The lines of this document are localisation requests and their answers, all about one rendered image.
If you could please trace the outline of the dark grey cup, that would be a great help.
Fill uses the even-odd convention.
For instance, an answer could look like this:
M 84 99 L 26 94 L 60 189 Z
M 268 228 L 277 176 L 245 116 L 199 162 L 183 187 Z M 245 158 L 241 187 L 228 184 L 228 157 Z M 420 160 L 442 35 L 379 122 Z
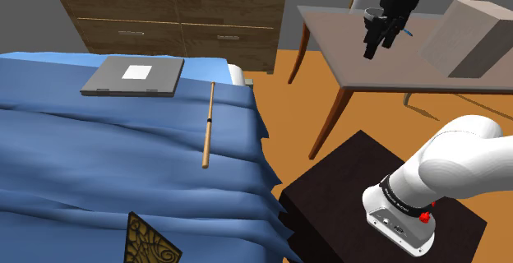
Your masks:
M 386 19 L 382 8 L 369 7 L 364 10 L 363 16 L 366 20 Z

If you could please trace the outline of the grey table with wooden legs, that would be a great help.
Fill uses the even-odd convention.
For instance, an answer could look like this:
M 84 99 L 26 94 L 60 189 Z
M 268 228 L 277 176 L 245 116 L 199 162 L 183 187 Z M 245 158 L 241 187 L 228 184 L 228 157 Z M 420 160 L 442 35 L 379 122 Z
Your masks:
M 316 157 L 355 92 L 513 94 L 513 50 L 476 79 L 447 78 L 418 55 L 440 15 L 412 14 L 406 29 L 413 34 L 399 35 L 391 48 L 382 49 L 369 60 L 363 56 L 363 11 L 311 6 L 299 6 L 298 10 L 303 18 L 303 37 L 289 81 L 298 72 L 308 40 L 314 38 L 340 86 L 309 159 Z

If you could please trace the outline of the beige cardboard box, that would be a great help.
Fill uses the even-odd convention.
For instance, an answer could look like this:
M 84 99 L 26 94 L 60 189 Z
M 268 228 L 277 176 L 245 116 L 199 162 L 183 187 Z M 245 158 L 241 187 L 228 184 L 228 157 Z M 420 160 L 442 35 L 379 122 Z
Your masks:
M 513 10 L 454 0 L 418 51 L 450 78 L 480 78 L 513 48 Z

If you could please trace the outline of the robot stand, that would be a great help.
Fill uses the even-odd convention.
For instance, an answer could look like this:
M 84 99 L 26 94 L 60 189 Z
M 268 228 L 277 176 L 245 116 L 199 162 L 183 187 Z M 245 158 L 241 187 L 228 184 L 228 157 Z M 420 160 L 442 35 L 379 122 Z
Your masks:
M 290 263 L 471 263 L 487 223 L 454 199 L 437 201 L 435 241 L 424 256 L 411 256 L 368 224 L 363 191 L 402 163 L 358 131 L 288 185 L 279 218 L 293 230 L 288 243 L 299 259 Z

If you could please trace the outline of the wooden baseball bat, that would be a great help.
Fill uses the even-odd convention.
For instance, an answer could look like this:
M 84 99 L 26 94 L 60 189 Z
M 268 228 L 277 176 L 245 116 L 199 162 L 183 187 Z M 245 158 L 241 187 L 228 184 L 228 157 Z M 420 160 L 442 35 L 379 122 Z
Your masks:
M 212 114 L 213 114 L 213 98 L 214 98 L 215 82 L 210 83 L 210 102 L 208 108 L 208 116 L 206 123 L 206 135 L 204 140 L 204 149 L 202 153 L 202 168 L 207 169 L 210 161 L 210 139 L 211 139 L 211 128 L 212 128 Z

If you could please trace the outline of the wooden chest of drawers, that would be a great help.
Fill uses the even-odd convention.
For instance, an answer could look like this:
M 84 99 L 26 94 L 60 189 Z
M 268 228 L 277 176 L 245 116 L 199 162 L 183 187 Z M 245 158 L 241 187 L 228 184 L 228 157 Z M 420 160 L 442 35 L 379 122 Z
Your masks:
M 224 58 L 274 71 L 285 0 L 60 0 L 91 53 Z

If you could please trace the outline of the grey closed laptop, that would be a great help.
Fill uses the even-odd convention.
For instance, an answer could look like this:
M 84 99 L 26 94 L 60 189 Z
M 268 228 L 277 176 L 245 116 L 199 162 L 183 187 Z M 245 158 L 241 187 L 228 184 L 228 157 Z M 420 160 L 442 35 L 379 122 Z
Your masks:
M 183 58 L 108 56 L 81 89 L 84 96 L 173 97 Z

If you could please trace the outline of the bed with blue cover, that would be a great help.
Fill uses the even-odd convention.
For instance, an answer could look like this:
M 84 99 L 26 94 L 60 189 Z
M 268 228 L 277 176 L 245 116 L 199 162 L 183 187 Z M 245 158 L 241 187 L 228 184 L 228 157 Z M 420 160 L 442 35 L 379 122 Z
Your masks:
M 131 211 L 179 263 L 294 258 L 253 91 L 191 78 L 216 64 L 199 58 L 172 98 L 82 95 L 103 60 L 0 54 L 0 263 L 122 263 Z

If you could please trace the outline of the gold patterned dark book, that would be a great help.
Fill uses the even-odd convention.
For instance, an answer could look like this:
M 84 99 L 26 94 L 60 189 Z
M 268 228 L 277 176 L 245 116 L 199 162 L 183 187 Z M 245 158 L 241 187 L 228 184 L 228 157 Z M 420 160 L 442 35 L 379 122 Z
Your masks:
M 182 255 L 135 212 L 128 214 L 123 263 L 179 263 Z

